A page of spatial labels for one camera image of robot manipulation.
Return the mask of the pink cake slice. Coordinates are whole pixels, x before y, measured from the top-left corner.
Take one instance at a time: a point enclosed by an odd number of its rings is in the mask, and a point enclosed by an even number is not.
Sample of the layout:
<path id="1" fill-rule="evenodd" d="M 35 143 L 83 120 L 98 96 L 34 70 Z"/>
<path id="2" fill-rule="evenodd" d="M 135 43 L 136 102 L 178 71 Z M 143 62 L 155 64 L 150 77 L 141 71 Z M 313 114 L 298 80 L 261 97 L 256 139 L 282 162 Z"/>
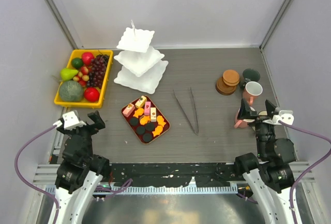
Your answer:
<path id="1" fill-rule="evenodd" d="M 124 117 L 129 117 L 130 114 L 135 110 L 135 106 L 133 104 L 128 104 L 124 110 L 122 111 L 122 114 Z"/>

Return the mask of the pink cake with cherry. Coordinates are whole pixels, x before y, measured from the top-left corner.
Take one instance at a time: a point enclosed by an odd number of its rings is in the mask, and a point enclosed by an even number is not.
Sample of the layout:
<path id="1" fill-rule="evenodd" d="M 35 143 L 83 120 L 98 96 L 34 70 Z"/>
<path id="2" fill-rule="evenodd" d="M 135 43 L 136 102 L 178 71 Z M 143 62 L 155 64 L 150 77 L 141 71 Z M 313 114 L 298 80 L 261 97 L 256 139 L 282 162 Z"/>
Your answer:
<path id="1" fill-rule="evenodd" d="M 150 116 L 150 111 L 151 111 L 151 102 L 146 101 L 144 104 L 144 115 L 145 116 Z"/>

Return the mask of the cream cake with chocolate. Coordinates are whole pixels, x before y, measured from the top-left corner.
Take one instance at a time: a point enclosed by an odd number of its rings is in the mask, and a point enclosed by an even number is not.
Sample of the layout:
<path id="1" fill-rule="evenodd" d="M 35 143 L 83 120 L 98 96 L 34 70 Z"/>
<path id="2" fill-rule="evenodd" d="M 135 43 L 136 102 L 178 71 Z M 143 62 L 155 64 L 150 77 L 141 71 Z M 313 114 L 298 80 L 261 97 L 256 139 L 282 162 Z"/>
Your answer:
<path id="1" fill-rule="evenodd" d="M 150 119 L 151 119 L 151 122 L 157 121 L 157 110 L 155 107 L 150 108 Z"/>

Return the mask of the metal tweezers tongs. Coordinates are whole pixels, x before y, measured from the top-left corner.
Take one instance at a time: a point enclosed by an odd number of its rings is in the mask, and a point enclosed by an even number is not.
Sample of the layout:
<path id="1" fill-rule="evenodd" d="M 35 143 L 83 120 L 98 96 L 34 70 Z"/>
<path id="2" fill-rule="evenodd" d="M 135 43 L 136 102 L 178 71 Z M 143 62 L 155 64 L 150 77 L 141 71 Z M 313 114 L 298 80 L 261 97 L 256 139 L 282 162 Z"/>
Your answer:
<path id="1" fill-rule="evenodd" d="M 198 136 L 199 135 L 199 119 L 198 119 L 198 113 L 197 113 L 197 105 L 196 105 L 196 102 L 195 102 L 195 98 L 194 98 L 192 88 L 189 89 L 189 93 L 190 93 L 190 100 L 191 100 L 191 106 L 192 106 L 192 113 L 193 113 L 194 122 L 192 122 L 190 120 L 190 118 L 188 117 L 188 115 L 187 115 L 185 109 L 183 108 L 180 100 L 178 99 L 174 89 L 172 90 L 172 93 L 173 93 L 173 96 L 174 96 L 174 99 L 175 99 L 176 103 L 179 106 L 179 109 L 181 110 L 182 114 L 184 115 L 184 117 L 185 117 L 186 121 L 188 122 L 190 128 L 192 129 L 193 133 Z"/>

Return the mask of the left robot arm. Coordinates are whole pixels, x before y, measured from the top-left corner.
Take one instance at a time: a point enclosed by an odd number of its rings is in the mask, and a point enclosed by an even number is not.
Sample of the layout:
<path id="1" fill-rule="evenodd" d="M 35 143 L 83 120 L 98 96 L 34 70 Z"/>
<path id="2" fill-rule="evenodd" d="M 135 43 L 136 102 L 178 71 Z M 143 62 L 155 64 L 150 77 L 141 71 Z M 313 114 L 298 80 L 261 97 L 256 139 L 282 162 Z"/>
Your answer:
<path id="1" fill-rule="evenodd" d="M 49 223 L 81 223 L 96 187 L 110 177 L 109 160 L 94 154 L 92 146 L 92 135 L 104 129 L 105 122 L 98 111 L 87 116 L 92 124 L 80 120 L 77 111 L 63 114 L 55 123 L 68 138 L 56 172 Z"/>

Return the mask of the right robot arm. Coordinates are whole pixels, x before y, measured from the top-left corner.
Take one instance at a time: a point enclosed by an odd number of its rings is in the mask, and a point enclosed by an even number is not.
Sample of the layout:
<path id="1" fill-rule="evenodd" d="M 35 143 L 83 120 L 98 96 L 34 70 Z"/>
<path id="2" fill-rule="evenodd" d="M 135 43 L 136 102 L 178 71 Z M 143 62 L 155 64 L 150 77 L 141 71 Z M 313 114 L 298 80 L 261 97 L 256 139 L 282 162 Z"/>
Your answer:
<path id="1" fill-rule="evenodd" d="M 293 111 L 282 110 L 269 100 L 265 106 L 267 114 L 259 115 L 246 99 L 241 100 L 237 120 L 253 121 L 258 154 L 236 157 L 234 174 L 248 183 L 265 223 L 302 223 L 290 168 L 296 161 L 294 144 L 290 139 L 277 138 L 274 128 L 293 124 Z"/>

